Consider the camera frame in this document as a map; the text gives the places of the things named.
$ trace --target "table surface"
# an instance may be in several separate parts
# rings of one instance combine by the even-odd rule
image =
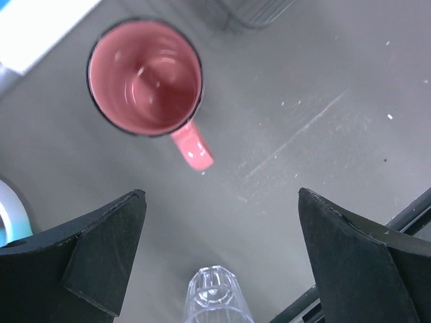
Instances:
[[[211,264],[236,273],[268,322],[313,284],[300,187],[386,223],[431,185],[429,1],[298,0],[243,35],[215,28],[207,6],[105,0],[0,101],[0,175],[35,231],[147,192],[115,322],[178,322],[189,279]],[[168,20],[200,52],[195,120],[215,155],[205,173],[169,137],[118,131],[88,95],[95,39],[132,15]]]

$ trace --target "mug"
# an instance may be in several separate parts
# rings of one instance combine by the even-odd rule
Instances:
[[[134,135],[170,135],[192,168],[212,165],[192,120],[203,95],[201,60],[175,27],[145,18],[117,23],[91,51],[87,84],[113,125]]]

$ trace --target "drinking glass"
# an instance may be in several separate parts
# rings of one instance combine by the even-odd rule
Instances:
[[[185,323],[253,323],[240,285],[222,266],[199,269],[189,283]]]

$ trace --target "wire rack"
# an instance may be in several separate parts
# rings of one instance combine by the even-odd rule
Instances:
[[[295,0],[214,0],[226,12],[224,28],[256,30],[274,22]]]

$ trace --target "black rim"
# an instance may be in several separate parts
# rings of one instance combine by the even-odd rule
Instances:
[[[183,37],[186,42],[190,45],[190,47],[193,49],[193,52],[195,52],[196,57],[197,57],[197,61],[199,63],[199,69],[201,71],[201,91],[199,92],[199,97],[197,98],[197,102],[195,104],[195,107],[193,108],[193,111],[190,113],[190,115],[187,117],[187,119],[181,123],[179,126],[177,126],[175,129],[171,130],[171,131],[167,131],[165,133],[162,133],[160,135],[145,135],[145,134],[141,134],[141,133],[134,133],[131,131],[128,131],[124,128],[121,128],[119,126],[117,126],[115,123],[113,123],[106,115],[105,113],[103,113],[102,109],[100,109],[99,104],[97,103],[96,99],[94,98],[94,94],[92,91],[92,88],[90,86],[90,62],[92,60],[94,51],[97,47],[97,45],[99,44],[99,42],[103,39],[103,37],[109,33],[111,30],[115,29],[116,27],[125,24],[127,22],[136,22],[136,21],[145,21],[145,22],[158,22],[160,24],[164,24],[166,26],[168,26],[169,28],[172,28],[175,32],[179,33],[181,35],[181,37]],[[87,69],[86,69],[86,82],[87,82],[87,88],[88,91],[90,93],[90,96],[92,98],[92,101],[94,103],[94,105],[97,107],[97,110],[99,111],[99,113],[105,118],[105,120],[107,120],[111,125],[113,125],[114,127],[116,127],[117,129],[128,133],[130,135],[133,136],[143,136],[143,137],[161,137],[164,135],[169,135],[171,133],[174,133],[175,131],[183,128],[187,123],[189,123],[191,121],[191,119],[193,119],[193,117],[195,116],[195,113],[197,111],[197,109],[199,108],[199,106],[201,105],[201,101],[202,101],[202,96],[203,96],[203,68],[202,68],[202,62],[201,62],[201,57],[199,56],[199,53],[197,52],[195,46],[193,45],[193,43],[189,40],[189,38],[183,34],[183,32],[181,32],[177,27],[173,26],[172,24],[166,22],[165,20],[161,20],[155,17],[132,17],[132,18],[127,18],[125,20],[121,20],[115,24],[113,24],[111,27],[109,27],[107,30],[105,30],[103,33],[101,33],[101,35],[97,38],[96,42],[93,45],[93,48],[90,51],[90,55],[88,56],[88,60],[87,60]]]

